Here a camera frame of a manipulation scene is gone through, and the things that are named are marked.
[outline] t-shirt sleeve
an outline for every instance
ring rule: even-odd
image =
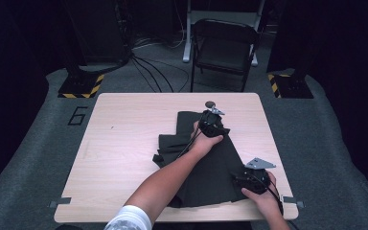
[[[105,227],[104,230],[150,230],[151,222],[148,215],[140,208],[124,206]]]

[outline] human arm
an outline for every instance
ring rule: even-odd
[[[208,138],[198,131],[190,150],[171,164],[149,176],[127,200],[125,205],[133,205],[142,209],[154,224],[163,209],[173,199],[196,163],[204,157],[213,145],[223,137]]]
[[[275,192],[276,177],[274,177],[271,172],[267,173],[270,177],[270,181],[272,182],[268,188]],[[241,192],[256,203],[270,229],[289,230],[288,224],[280,212],[279,205],[277,203],[277,197],[274,197],[270,191],[266,191],[265,193],[258,195],[245,188],[242,188]]]

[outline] chair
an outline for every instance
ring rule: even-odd
[[[258,34],[245,24],[201,19],[193,26],[193,69],[191,92],[194,87],[195,68],[242,76],[241,92],[246,86],[250,64],[257,47]]]

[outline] hazard tape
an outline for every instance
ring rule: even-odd
[[[280,77],[289,77],[289,75],[277,75]],[[282,98],[279,87],[277,86],[276,80],[274,79],[274,75],[268,75],[268,79],[270,80],[271,89],[273,90],[274,96],[276,98]]]
[[[59,98],[93,98],[97,94],[100,89],[101,83],[103,82],[104,75],[100,75],[95,82],[94,87],[92,88],[89,94],[58,94]]]

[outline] hand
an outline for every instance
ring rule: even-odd
[[[196,136],[193,144],[190,146],[190,151],[199,154],[201,157],[205,156],[212,148],[213,145],[219,143],[223,136],[216,136],[216,137],[207,137],[205,136],[200,129],[198,129],[197,133],[196,130],[198,128],[198,122],[194,123],[194,131],[191,134],[191,137]]]
[[[267,172],[268,176],[270,177],[270,185],[268,188],[276,193],[276,177],[274,177],[273,173]],[[270,191],[266,191],[261,195],[255,194],[245,188],[241,189],[241,192],[255,201],[256,205],[259,208],[259,211],[263,214],[263,216],[267,219],[271,215],[277,215],[280,213],[280,209],[277,203],[277,197],[275,197]]]

